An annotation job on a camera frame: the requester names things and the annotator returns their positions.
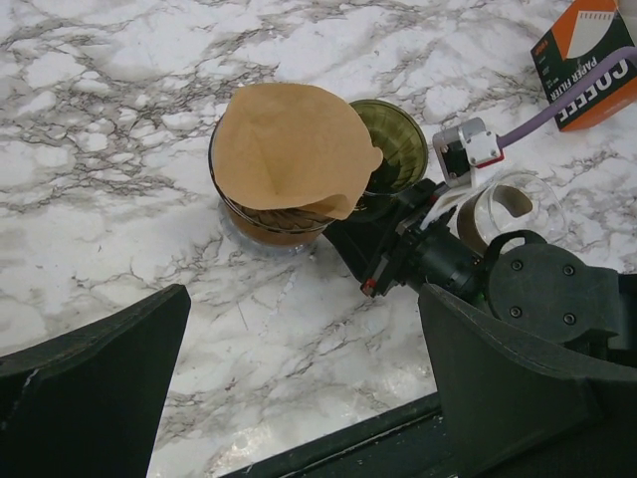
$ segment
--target wire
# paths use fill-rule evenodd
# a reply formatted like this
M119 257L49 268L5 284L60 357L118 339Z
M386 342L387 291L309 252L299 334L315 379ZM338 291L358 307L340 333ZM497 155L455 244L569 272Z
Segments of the wire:
M606 75L611 68L622 60L630 60L633 65L637 67L637 47L622 47L615 50L613 53L604 58L604 60L599 62L595 68L590 70L584 78L575 84L574 87L564 93L555 102L551 103L542 112L529 119L521 126L518 126L513 131L508 132L504 136L499 136L498 146L500 149L504 149L505 147L518 142L526 135L534 132L545 122L553 118L569 104L574 102L577 97L592 87L597 80Z

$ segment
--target paper coffee filter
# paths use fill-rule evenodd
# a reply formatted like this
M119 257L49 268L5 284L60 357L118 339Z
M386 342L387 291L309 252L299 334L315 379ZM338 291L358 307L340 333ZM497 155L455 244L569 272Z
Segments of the paper coffee filter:
M243 87L215 138L214 172L233 201L345 219L382 160L344 100L294 84Z

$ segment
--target orange and black box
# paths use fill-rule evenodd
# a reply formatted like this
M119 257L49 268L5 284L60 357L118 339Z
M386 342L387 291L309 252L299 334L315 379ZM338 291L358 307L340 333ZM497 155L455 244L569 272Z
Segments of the orange and black box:
M635 46L637 1L574 0L531 50L550 103L609 54ZM637 100L637 68L623 60L556 116L562 131L594 126Z

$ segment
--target purple cable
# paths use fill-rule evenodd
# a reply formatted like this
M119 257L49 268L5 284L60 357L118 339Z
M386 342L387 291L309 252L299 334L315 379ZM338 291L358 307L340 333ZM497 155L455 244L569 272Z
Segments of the purple cable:
M633 65L637 67L637 47L622 47L619 50L615 50L613 53L604 58L604 60L599 62L595 68L590 70L590 72L588 72L584 78L579 80L574 87L564 93L554 103L551 103L542 112L535 115L521 126L518 126L513 131L508 132L504 136L498 136L498 146L500 149L504 149L514 142L519 141L527 134L534 132L545 122L566 108L570 103L574 102L577 97L583 94L588 88L592 87L597 80L608 73L608 70L613 68L622 60L630 60Z

